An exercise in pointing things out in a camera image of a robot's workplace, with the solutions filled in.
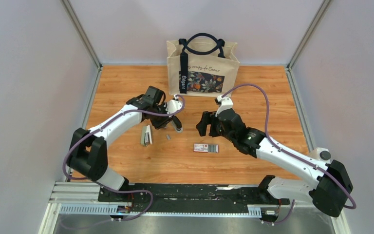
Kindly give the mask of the small grey-green stapler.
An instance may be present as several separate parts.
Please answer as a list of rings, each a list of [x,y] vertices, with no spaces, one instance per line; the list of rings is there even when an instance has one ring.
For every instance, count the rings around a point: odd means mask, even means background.
[[[140,143],[145,147],[152,145],[152,131],[150,125],[143,126]]]

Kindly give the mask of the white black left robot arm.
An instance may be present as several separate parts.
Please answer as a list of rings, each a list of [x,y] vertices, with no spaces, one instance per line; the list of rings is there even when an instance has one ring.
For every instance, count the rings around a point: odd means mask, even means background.
[[[144,94],[129,99],[116,114],[90,128],[74,131],[70,149],[62,169],[69,167],[79,172],[82,180],[90,180],[110,190],[117,202],[128,199],[128,180],[108,165],[108,148],[130,128],[148,119],[155,129],[162,129],[173,122],[175,129],[183,129],[177,114],[185,108],[186,101],[176,94],[166,101],[164,91],[149,86]]]

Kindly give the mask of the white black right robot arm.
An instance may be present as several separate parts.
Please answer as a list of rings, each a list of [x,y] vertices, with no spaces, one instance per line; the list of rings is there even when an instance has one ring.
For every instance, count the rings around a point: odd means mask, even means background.
[[[228,109],[217,114],[205,111],[196,125],[200,136],[224,137],[241,153],[272,162],[301,178],[302,182],[266,176],[259,200],[271,204],[288,198],[312,202],[331,217],[339,217],[351,197],[353,184],[343,163],[314,159],[269,138],[267,133],[247,127],[239,114]]]

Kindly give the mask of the grey and black stapler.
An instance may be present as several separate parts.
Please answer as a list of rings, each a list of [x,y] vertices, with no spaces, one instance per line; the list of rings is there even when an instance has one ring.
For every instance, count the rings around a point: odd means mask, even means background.
[[[172,117],[172,125],[174,129],[176,130],[176,132],[181,133],[183,131],[182,123],[177,116]]]

